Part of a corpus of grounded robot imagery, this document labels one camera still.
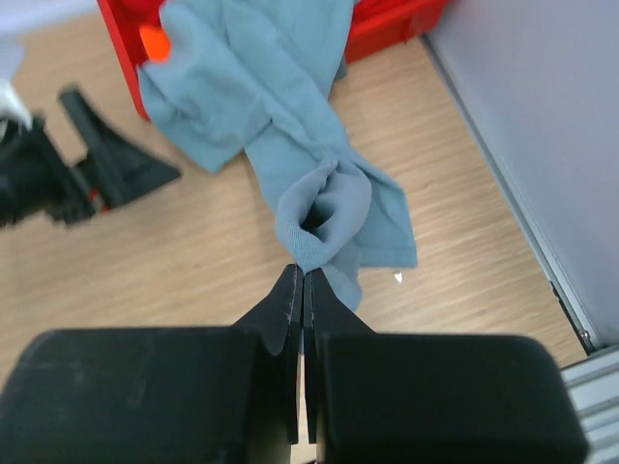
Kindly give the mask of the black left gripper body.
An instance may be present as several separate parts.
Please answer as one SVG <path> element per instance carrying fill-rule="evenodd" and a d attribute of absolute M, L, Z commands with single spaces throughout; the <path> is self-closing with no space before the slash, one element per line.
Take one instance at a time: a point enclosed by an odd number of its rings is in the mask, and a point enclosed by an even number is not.
<path fill-rule="evenodd" d="M 1 139 L 1 225 L 15 226 L 38 213 L 74 224 L 92 216 L 90 189 L 74 166 L 64 163 L 37 114 L 33 126 L 5 119 Z"/>

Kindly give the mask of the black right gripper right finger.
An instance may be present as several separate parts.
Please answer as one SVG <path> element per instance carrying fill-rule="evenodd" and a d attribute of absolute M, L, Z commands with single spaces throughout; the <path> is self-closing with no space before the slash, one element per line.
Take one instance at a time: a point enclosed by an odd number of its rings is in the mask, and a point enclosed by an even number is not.
<path fill-rule="evenodd" d="M 582 463 L 559 367 L 516 334 L 378 333 L 305 276 L 309 440 L 322 463 Z"/>

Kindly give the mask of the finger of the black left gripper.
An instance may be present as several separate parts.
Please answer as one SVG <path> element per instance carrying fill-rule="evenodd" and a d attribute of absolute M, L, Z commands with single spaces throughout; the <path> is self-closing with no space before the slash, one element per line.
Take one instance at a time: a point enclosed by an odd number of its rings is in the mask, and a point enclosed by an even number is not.
<path fill-rule="evenodd" d="M 99 212 L 125 206 L 181 178 L 181 171 L 134 146 L 89 151 L 81 161 L 89 200 Z"/>
<path fill-rule="evenodd" d="M 59 101 L 81 137 L 86 154 L 77 166 L 107 206 L 121 206 L 127 200 L 120 138 L 104 122 L 77 86 L 65 87 Z"/>

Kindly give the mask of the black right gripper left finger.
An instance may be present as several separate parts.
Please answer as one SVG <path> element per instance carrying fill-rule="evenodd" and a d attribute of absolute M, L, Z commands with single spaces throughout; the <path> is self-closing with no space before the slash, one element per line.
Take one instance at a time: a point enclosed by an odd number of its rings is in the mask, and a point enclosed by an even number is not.
<path fill-rule="evenodd" d="M 1 392 L 5 463 L 286 463 L 303 274 L 230 326 L 58 329 Z"/>

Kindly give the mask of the light blue t shirt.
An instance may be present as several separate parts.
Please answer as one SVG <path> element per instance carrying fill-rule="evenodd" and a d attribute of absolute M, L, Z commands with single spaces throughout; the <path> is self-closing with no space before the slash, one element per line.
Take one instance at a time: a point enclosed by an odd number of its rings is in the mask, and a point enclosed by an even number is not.
<path fill-rule="evenodd" d="M 329 102 L 350 1 L 167 1 L 168 57 L 137 72 L 157 129 L 202 168 L 251 163 L 280 243 L 349 308 L 363 267 L 412 268 L 406 195 L 351 144 Z"/>

